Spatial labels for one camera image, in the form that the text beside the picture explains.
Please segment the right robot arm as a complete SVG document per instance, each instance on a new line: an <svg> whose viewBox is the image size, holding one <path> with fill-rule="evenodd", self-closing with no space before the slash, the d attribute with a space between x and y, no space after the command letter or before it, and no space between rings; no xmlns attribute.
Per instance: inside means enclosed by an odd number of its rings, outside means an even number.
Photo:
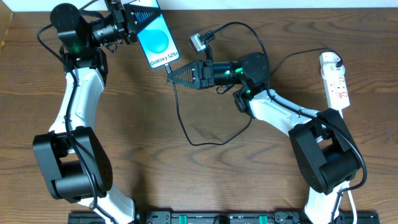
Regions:
<svg viewBox="0 0 398 224"><path fill-rule="evenodd" d="M202 90L213 86L240 84L234 102L252 119L269 123L286 134L292 144L300 172L310 187L304 214L310 223L335 223L341 198L350 194L350 181L365 163L342 117L349 106L343 59L332 49L320 55L321 76L327 93L328 109L310 110L278 95L270 88L269 60L254 52L233 62L206 60L191 62L175 71L167 69L167 79Z"/></svg>

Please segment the blue screen smartphone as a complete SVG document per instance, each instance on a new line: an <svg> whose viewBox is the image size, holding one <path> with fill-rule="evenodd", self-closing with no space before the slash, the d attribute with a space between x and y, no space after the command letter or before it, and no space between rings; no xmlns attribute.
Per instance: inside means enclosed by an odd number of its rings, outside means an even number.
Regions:
<svg viewBox="0 0 398 224"><path fill-rule="evenodd" d="M138 6L159 7L157 0L137 0L127 4ZM169 27L161 15L141 31L136 31L137 39L143 49L146 59L152 69L176 61L180 54Z"/></svg>

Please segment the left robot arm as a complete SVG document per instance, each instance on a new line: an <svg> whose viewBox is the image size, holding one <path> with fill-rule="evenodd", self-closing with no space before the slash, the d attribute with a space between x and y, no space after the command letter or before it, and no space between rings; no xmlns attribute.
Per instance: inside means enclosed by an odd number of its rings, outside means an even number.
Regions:
<svg viewBox="0 0 398 224"><path fill-rule="evenodd" d="M88 207L105 223L143 223L133 199L113 183L113 171L94 132L98 102L106 85L106 51L132 44L138 33L161 16L157 1L106 1L108 15L55 6L50 25L62 45L55 57L67 81L60 111L32 148L49 194Z"/></svg>

